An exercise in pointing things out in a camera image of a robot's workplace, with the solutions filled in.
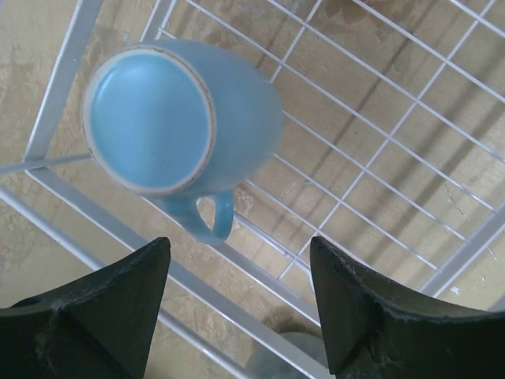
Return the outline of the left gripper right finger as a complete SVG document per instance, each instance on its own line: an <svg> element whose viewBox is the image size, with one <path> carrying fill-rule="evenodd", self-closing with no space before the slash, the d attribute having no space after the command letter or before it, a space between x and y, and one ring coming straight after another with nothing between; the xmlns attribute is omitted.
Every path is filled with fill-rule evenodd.
<svg viewBox="0 0 505 379"><path fill-rule="evenodd" d="M414 291L317 236L310 266L337 378L502 378L504 313Z"/></svg>

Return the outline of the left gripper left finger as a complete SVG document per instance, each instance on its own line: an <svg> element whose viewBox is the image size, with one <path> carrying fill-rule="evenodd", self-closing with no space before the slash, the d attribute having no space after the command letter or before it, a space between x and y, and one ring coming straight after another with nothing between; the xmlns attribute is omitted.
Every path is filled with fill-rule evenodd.
<svg viewBox="0 0 505 379"><path fill-rule="evenodd" d="M1 310L3 378L142 378L170 267L156 238Z"/></svg>

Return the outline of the grey-blue round mug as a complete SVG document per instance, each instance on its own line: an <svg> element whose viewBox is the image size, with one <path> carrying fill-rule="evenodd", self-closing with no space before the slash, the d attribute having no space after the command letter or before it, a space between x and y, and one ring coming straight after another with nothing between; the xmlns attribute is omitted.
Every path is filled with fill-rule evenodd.
<svg viewBox="0 0 505 379"><path fill-rule="evenodd" d="M284 332L260 345L245 368L254 378L331 378L323 340L306 332Z"/></svg>

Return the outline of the light blue mug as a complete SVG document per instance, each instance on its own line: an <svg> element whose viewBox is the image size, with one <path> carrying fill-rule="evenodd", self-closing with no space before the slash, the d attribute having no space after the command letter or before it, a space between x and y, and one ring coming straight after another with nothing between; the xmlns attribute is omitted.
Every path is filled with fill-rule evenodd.
<svg viewBox="0 0 505 379"><path fill-rule="evenodd" d="M230 235L234 188L276 153L283 117L251 63L189 39L122 48L94 71L81 103L97 165L208 245Z"/></svg>

